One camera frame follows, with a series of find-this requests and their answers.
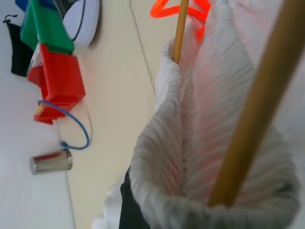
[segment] red plastic block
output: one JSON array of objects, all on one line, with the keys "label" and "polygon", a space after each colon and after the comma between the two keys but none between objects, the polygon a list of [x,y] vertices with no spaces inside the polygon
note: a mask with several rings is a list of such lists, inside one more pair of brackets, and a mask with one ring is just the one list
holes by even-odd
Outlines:
[{"label": "red plastic block", "polygon": [[[70,111],[85,95],[81,72],[75,56],[50,52],[40,45],[42,66],[33,67],[28,80],[41,88],[42,99]],[[34,119],[52,124],[65,115],[45,104],[40,105]]]}]

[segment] green plastic object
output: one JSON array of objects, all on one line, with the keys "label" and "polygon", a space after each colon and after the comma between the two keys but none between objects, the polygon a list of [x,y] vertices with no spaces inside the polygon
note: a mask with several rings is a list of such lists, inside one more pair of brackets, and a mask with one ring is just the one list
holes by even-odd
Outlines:
[{"label": "green plastic object", "polygon": [[23,26],[20,33],[20,39],[23,41],[23,43],[27,44],[32,50],[35,50],[38,40],[34,16],[32,8],[30,6],[27,8],[27,11],[25,13]]},{"label": "green plastic object", "polygon": [[51,52],[72,54],[74,51],[73,42],[58,12],[41,6],[38,0],[30,0],[27,18],[22,27],[21,40],[33,50],[39,42],[45,44]]}]

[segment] white knitted fabric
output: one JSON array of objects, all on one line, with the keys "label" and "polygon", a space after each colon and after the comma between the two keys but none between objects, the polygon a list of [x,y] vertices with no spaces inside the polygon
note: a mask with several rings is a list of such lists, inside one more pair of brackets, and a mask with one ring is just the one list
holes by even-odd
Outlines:
[{"label": "white knitted fabric", "polygon": [[226,0],[213,2],[200,45],[194,30],[195,23],[185,29],[180,66],[171,60],[173,39],[161,54],[157,111],[131,162],[134,198],[151,229],[286,228],[299,206],[299,187],[288,149],[273,126],[235,205],[206,205],[254,67]]}]

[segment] black strap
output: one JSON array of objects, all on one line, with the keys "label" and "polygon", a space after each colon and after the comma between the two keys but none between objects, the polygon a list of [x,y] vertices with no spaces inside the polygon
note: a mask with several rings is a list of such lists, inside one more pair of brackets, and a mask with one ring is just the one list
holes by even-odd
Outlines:
[{"label": "black strap", "polygon": [[17,16],[18,16],[17,14],[15,14],[15,15],[8,14],[5,16],[3,23],[10,23],[10,19],[7,19],[7,18],[8,17],[16,18]]}]

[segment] white surface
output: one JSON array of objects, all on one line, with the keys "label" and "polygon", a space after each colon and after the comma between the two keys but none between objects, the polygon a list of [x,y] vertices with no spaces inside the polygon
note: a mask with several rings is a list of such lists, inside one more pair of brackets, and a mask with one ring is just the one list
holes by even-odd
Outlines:
[{"label": "white surface", "polygon": [[[78,229],[90,228],[102,213],[106,193],[127,170],[136,139],[154,108],[154,93],[128,0],[105,0],[102,8],[98,42],[76,51],[86,96],[73,112],[88,127],[87,105],[93,124],[90,147],[72,151],[73,169],[68,172]],[[84,143],[83,133],[73,121],[61,123],[63,140],[73,145]]]},{"label": "white surface", "polygon": [[[160,68],[162,48],[166,41],[176,33],[178,19],[177,15],[159,19],[152,18],[149,13],[155,2],[155,0],[130,0],[135,25],[138,28],[152,79],[155,79]],[[180,0],[170,0],[165,8],[179,4]]]},{"label": "white surface", "polygon": [[[1,19],[20,24],[14,1],[0,3]],[[12,47],[6,24],[0,25],[0,228],[73,229],[65,172],[33,176],[30,157],[60,149],[55,126],[34,122],[41,93],[25,78],[10,73]]]}]

